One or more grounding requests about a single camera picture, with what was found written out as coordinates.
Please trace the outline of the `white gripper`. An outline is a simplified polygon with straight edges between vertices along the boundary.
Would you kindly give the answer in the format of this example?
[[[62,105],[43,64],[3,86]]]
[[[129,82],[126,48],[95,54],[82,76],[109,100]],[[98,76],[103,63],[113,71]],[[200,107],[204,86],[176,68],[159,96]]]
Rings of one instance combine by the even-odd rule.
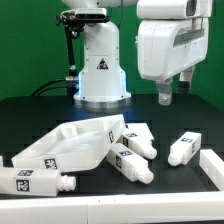
[[[143,79],[156,83],[158,102],[172,102],[172,79],[180,73],[178,91],[188,93],[194,65],[206,58],[208,19],[144,20],[137,36],[137,61]]]

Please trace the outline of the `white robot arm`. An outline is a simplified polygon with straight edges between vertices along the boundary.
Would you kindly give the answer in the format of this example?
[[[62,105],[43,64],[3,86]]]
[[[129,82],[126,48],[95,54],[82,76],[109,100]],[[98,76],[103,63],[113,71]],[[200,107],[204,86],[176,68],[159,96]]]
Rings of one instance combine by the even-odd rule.
[[[187,93],[195,65],[205,59],[213,0],[61,0],[69,9],[58,21],[66,30],[67,45],[84,35],[84,68],[78,71],[77,104],[111,108],[131,98],[126,75],[119,64],[119,30],[107,15],[109,7],[136,7],[142,20],[136,36],[137,67],[146,80],[156,83],[159,103],[172,102],[172,81]]]

